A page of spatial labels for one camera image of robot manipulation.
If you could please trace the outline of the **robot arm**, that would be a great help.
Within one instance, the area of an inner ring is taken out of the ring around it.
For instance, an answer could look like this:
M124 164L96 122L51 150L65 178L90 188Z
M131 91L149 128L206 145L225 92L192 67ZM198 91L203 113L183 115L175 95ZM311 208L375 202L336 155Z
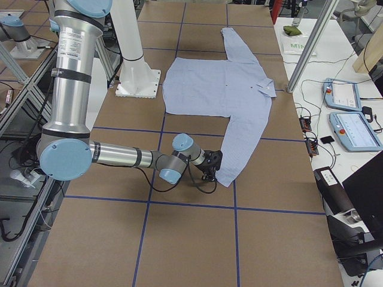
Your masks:
M43 126L37 156L44 173L70 181L85 174L92 163L107 166L151 168L170 184L196 166L205 181L215 181L222 153L203 150L187 134L175 137L171 155L159 151L100 143L90 139L86 126L96 42L106 16L111 16L122 58L119 96L154 98L160 74L145 62L132 1L57 1L54 21L59 43L51 119Z

